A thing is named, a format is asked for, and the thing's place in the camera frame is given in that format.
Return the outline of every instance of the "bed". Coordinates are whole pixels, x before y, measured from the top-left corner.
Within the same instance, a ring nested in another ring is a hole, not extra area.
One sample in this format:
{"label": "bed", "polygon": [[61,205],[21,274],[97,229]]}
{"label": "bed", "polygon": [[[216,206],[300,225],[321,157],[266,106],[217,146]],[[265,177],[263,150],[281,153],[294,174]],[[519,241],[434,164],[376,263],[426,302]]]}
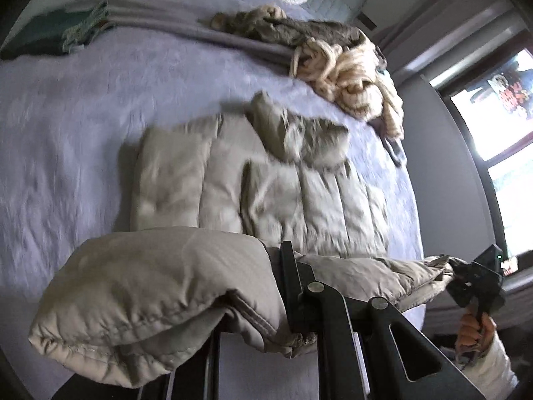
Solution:
{"label": "bed", "polygon": [[[10,37],[50,1],[32,0]],[[227,0],[244,9],[258,3]],[[301,7],[287,11],[313,17]],[[72,375],[27,341],[39,298],[75,247],[129,229],[133,168],[150,125],[242,112],[260,89],[300,114],[340,122],[352,134],[357,173],[385,193],[388,256],[422,258],[406,169],[394,165],[374,129],[287,77],[282,65],[241,49],[122,26],[69,56],[2,61],[0,79],[0,348],[36,400],[51,398]],[[424,308],[407,317],[420,329]],[[260,354],[238,336],[222,337],[220,399],[317,399],[317,378],[314,354],[288,360]]]}

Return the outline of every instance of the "window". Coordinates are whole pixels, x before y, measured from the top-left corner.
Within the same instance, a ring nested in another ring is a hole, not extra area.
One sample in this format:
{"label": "window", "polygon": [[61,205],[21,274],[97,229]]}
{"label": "window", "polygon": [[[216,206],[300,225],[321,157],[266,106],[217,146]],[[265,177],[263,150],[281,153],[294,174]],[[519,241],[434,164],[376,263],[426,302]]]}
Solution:
{"label": "window", "polygon": [[533,47],[527,46],[529,40],[502,47],[440,92],[480,172],[496,243],[509,257],[533,253]]}

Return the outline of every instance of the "sleeve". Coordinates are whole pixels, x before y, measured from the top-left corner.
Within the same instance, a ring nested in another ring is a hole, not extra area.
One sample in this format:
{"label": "sleeve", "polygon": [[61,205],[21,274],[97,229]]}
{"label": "sleeve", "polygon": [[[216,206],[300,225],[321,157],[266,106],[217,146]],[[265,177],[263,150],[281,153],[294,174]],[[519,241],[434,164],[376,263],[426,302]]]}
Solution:
{"label": "sleeve", "polygon": [[518,384],[498,333],[494,333],[494,339],[486,354],[474,365],[465,367],[463,374],[487,400],[505,400]]}

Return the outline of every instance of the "teal folded towel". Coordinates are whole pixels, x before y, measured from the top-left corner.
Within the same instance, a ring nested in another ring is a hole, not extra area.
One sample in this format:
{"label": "teal folded towel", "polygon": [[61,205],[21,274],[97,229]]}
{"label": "teal folded towel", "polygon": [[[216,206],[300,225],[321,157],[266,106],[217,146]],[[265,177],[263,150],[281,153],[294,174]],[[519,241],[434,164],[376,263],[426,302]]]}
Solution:
{"label": "teal folded towel", "polygon": [[108,21],[108,16],[106,2],[87,11],[67,12],[61,9],[38,15],[2,48],[0,57],[11,60],[23,54],[70,54],[114,26]]}

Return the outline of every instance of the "black frame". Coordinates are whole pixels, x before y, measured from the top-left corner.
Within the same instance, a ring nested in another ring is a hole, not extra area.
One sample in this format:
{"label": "black frame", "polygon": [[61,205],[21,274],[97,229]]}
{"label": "black frame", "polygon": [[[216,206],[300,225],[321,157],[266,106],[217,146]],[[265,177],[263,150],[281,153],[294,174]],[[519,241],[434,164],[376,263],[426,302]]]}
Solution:
{"label": "black frame", "polygon": [[74,374],[52,400],[218,400],[220,333],[215,328],[204,345],[179,366],[173,375],[163,374],[141,388],[105,385]]}
{"label": "black frame", "polygon": [[[482,399],[467,380],[385,298],[368,302],[317,282],[313,268],[281,244],[281,296],[290,330],[316,333],[320,400]],[[359,339],[370,396],[364,389]]]}
{"label": "black frame", "polygon": [[[507,242],[505,240],[504,224],[498,200],[496,198],[496,191],[489,174],[489,168],[532,144],[533,133],[526,135],[524,138],[505,149],[503,152],[485,161],[476,151],[472,134],[468,129],[463,116],[460,114],[451,98],[457,93],[463,91],[465,86],[486,77],[489,73],[494,71],[495,68],[503,65],[512,56],[516,55],[523,49],[527,49],[533,54],[533,36],[528,31],[523,31],[522,33],[517,34],[515,37],[479,61],[479,63],[468,69],[465,73],[462,73],[449,81],[437,92],[439,93],[442,101],[448,108],[448,111],[459,128],[459,131],[461,132],[465,143],[468,146],[468,150],[470,151],[472,159],[474,160],[476,169],[478,170],[479,177],[481,179],[481,184],[483,185],[483,190],[487,197],[496,245],[498,245],[505,252],[505,254],[507,254]],[[533,250],[520,254],[517,257],[519,261],[518,272],[533,266]]]}

